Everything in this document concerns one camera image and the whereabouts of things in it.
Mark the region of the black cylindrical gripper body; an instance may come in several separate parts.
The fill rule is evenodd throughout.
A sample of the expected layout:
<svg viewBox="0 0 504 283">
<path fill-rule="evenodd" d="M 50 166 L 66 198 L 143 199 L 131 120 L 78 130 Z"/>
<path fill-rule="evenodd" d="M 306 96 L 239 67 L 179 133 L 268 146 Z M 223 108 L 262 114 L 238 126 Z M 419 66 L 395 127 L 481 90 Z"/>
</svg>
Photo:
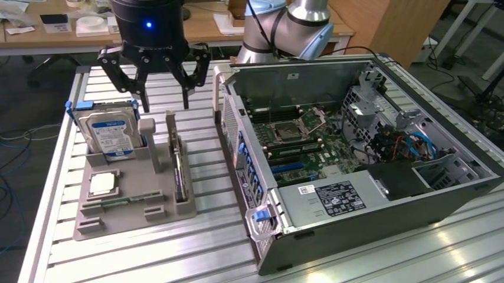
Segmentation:
<svg viewBox="0 0 504 283">
<path fill-rule="evenodd" d="M 183 32 L 183 1 L 112 1 L 123 41 L 122 56 L 150 73 L 165 73 L 165 57 L 181 64 L 189 54 Z"/>
</svg>

